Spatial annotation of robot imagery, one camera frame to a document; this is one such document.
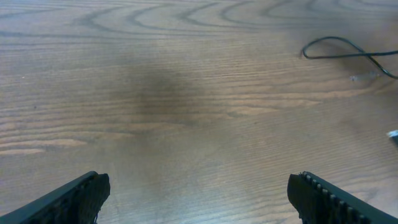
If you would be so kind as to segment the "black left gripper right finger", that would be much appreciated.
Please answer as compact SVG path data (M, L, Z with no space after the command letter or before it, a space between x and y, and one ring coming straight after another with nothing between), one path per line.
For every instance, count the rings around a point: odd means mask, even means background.
M306 224L397 224L397 218L311 172L291 174L287 196Z

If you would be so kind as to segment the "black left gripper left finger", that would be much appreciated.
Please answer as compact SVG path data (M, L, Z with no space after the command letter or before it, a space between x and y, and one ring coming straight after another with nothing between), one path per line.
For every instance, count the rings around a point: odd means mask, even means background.
M96 224L110 195L108 174L90 171L1 217L1 224Z

